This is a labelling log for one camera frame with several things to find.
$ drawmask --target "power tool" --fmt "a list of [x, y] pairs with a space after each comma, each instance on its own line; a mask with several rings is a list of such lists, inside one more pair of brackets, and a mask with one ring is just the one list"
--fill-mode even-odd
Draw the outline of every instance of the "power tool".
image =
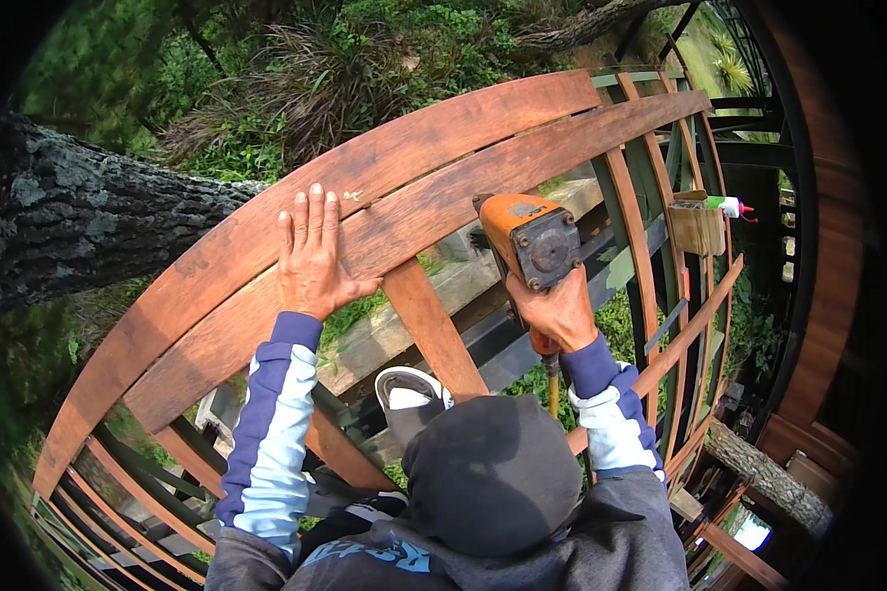
[[[512, 271], [530, 290], [547, 290], [580, 266], [580, 241], [575, 217], [566, 208], [542, 197], [516, 194], [473, 196], [487, 246], [506, 280]], [[478, 245], [477, 239], [471, 240]], [[529, 331], [532, 349], [542, 356], [548, 374], [548, 412], [558, 417], [559, 346], [528, 326], [510, 298], [513, 319]]]

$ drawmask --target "shoe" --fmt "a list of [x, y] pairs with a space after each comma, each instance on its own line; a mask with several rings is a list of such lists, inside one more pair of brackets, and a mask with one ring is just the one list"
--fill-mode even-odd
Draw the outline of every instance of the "shoe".
[[375, 393], [401, 451], [435, 416], [453, 407], [453, 396], [447, 388], [413, 367], [390, 367], [380, 372]]

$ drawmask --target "glue bottle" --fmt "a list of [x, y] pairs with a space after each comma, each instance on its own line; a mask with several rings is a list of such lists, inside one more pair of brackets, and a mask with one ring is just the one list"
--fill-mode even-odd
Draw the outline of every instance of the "glue bottle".
[[746, 221], [758, 221], [757, 219], [748, 219], [743, 214], [745, 212], [756, 211], [748, 205], [743, 205], [737, 197], [715, 197], [707, 196], [707, 209], [722, 209], [730, 218], [743, 218]]

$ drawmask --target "tree trunk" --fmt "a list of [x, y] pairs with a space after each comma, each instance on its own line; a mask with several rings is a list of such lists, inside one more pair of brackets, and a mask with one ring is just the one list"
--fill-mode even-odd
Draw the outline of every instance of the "tree trunk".
[[710, 438], [704, 449], [820, 540], [831, 523], [831, 509], [821, 497], [792, 478], [781, 466], [736, 436], [715, 418], [710, 420]]
[[595, 41], [616, 23], [636, 18], [655, 8], [684, 4], [681, 0], [613, 0], [600, 8], [583, 12], [561, 30], [530, 33], [516, 37], [521, 55], [532, 51], [557, 53]]
[[0, 312], [159, 273], [264, 183], [222, 183], [0, 121]]

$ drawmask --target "sleeve cuff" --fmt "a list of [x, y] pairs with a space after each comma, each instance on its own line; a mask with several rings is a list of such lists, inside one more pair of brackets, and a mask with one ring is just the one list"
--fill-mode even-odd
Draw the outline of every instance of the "sleeve cuff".
[[272, 327], [270, 342], [303, 345], [315, 353], [319, 348], [321, 334], [322, 323], [318, 319], [299, 312], [280, 312]]
[[601, 332], [591, 345], [573, 353], [562, 353], [560, 359], [571, 375], [575, 395], [583, 399], [603, 391], [620, 373], [620, 366], [611, 356], [611, 350]]

